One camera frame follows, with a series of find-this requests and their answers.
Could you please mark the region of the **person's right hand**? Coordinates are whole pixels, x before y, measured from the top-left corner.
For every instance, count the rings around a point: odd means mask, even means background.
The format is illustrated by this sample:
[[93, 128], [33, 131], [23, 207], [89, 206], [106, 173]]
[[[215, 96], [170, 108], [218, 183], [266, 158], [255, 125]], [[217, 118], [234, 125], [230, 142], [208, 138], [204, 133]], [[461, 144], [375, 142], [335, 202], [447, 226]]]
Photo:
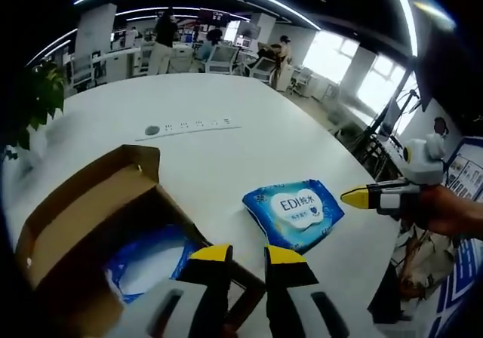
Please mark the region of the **person's right hand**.
[[401, 219], [439, 235], [482, 240], [482, 203], [455, 195], [441, 185], [424, 189]]

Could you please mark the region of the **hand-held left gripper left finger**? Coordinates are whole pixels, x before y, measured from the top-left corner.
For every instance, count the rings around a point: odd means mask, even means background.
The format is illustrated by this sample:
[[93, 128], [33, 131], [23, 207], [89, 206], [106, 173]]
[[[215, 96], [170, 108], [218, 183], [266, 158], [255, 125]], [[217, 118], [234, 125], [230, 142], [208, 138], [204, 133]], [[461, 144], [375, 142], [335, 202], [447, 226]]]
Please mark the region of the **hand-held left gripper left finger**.
[[165, 279], [130, 304], [114, 337], [221, 337], [228, 310], [232, 245], [191, 255], [176, 280]]

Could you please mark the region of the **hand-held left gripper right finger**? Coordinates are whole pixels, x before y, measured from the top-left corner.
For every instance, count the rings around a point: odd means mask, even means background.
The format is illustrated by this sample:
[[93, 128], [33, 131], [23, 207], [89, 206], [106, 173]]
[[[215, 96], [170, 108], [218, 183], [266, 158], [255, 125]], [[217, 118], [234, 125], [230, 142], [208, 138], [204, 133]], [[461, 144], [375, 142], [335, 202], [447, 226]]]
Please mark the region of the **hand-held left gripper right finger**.
[[360, 322], [294, 250], [265, 246], [266, 316], [273, 337], [357, 337]]

